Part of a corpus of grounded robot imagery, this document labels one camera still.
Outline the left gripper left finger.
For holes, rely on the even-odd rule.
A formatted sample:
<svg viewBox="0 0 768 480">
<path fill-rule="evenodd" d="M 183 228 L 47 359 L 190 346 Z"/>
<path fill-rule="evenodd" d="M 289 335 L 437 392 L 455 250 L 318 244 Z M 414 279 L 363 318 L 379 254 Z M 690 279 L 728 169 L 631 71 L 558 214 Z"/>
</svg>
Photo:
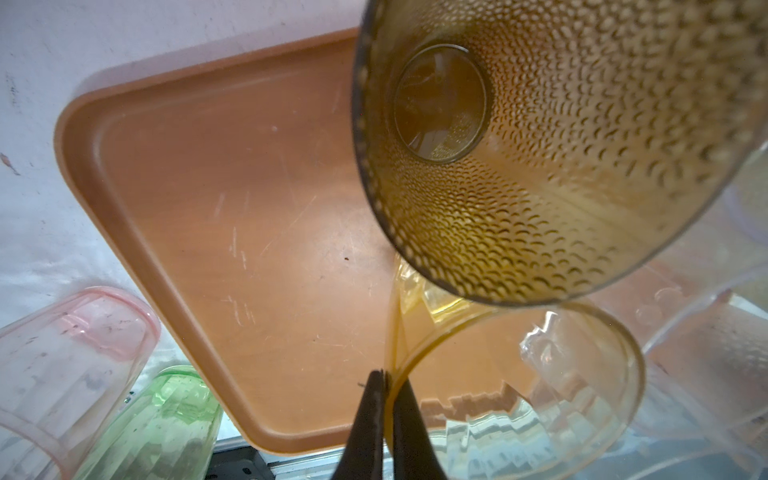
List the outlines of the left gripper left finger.
<svg viewBox="0 0 768 480">
<path fill-rule="evenodd" d="M 332 480 L 381 480 L 383 478 L 383 435 L 385 373 L 369 374 L 347 444 Z"/>
</svg>

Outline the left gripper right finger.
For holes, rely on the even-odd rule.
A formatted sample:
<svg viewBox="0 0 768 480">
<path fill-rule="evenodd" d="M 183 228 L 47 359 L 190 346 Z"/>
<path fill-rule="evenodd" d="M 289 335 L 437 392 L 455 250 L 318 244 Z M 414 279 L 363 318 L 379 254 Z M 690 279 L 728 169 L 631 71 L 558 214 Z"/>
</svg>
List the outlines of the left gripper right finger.
<svg viewBox="0 0 768 480">
<path fill-rule="evenodd" d="M 411 384 L 406 380 L 392 410 L 392 458 L 397 480 L 446 480 L 422 420 Z"/>
</svg>

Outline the yellow glass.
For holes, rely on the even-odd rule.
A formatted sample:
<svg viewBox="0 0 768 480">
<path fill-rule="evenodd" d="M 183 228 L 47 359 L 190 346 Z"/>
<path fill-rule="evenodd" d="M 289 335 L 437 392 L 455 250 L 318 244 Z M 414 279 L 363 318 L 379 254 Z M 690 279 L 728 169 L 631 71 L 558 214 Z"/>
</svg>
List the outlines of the yellow glass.
<svg viewBox="0 0 768 480">
<path fill-rule="evenodd" d="M 624 433 L 644 393 L 640 348 L 591 303 L 492 307 L 397 259 L 387 331 L 385 438 L 411 384 L 449 479 L 563 479 Z"/>
</svg>

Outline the clear glass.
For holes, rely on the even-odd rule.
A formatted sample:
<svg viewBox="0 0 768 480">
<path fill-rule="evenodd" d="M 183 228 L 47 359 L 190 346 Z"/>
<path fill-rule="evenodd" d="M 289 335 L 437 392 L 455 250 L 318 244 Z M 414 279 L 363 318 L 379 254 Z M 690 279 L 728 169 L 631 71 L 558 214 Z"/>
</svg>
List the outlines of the clear glass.
<svg viewBox="0 0 768 480">
<path fill-rule="evenodd" d="M 767 455 L 767 311 L 727 291 L 644 349 L 633 426 L 659 439 L 721 438 Z"/>
<path fill-rule="evenodd" d="M 676 240 L 589 295 L 649 351 L 710 306 L 767 312 L 767 149 L 761 147 Z"/>
</svg>

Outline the dark olive glass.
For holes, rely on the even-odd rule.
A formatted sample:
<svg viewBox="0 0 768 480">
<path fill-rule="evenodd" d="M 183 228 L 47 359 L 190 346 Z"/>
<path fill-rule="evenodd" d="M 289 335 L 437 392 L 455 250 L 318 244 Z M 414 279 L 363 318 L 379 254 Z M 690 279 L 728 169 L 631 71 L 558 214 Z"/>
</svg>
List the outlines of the dark olive glass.
<svg viewBox="0 0 768 480">
<path fill-rule="evenodd" d="M 631 273 L 767 135 L 763 1 L 370 1 L 354 150 L 423 277 L 546 305 Z"/>
</svg>

